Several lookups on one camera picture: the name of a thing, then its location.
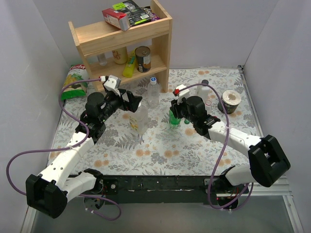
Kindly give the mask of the green plastic bottle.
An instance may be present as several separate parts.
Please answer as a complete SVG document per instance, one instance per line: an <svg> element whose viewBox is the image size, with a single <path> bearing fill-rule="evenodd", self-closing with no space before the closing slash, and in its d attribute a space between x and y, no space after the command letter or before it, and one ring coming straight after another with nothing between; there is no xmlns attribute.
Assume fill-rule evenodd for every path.
<svg viewBox="0 0 311 233"><path fill-rule="evenodd" d="M171 128L178 128L180 125L180 118L176 118L173 114L173 112L169 111L169 124Z"/></svg>

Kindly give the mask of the clear bottle blue white cap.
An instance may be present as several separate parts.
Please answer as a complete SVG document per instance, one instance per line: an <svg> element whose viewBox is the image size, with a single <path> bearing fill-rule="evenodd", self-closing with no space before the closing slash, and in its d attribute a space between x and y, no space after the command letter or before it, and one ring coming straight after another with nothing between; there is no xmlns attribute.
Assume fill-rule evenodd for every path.
<svg viewBox="0 0 311 233"><path fill-rule="evenodd" d="M150 107L156 107L159 104L159 83L156 77L151 77L147 85L148 104Z"/></svg>

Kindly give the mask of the clear bottle red label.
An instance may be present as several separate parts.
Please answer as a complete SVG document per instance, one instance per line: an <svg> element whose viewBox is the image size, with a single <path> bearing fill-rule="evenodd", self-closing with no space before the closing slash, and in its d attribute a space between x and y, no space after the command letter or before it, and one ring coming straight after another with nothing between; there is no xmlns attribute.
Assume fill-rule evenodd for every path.
<svg viewBox="0 0 311 233"><path fill-rule="evenodd" d="M210 98L205 100L205 110L207 111L207 114L211 114L212 112L212 100Z"/></svg>

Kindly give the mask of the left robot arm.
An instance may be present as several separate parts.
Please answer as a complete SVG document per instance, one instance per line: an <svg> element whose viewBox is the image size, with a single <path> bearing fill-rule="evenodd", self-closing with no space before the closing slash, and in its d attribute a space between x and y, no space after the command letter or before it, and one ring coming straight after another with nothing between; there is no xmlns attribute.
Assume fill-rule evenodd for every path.
<svg viewBox="0 0 311 233"><path fill-rule="evenodd" d="M104 176L94 169L86 169L78 176L69 175L82 157L97 143L106 130L105 122L118 109L135 112L142 100L131 91L120 89L105 94L94 92L87 98L80 123L66 149L38 175L26 180L27 204L51 218L59 217L67 203L87 192L100 194L104 191Z"/></svg>

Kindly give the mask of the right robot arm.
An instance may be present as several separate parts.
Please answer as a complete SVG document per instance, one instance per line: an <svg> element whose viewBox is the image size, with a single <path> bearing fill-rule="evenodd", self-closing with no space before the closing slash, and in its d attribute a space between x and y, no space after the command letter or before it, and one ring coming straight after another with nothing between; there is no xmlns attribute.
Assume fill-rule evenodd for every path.
<svg viewBox="0 0 311 233"><path fill-rule="evenodd" d="M226 193L246 183L257 182L270 187L291 167L274 136L259 137L227 127L219 118L207 113L203 100L198 96L172 100L170 110L176 118L192 123L199 135L223 143L248 158L248 165L232 166L214 181L215 187Z"/></svg>

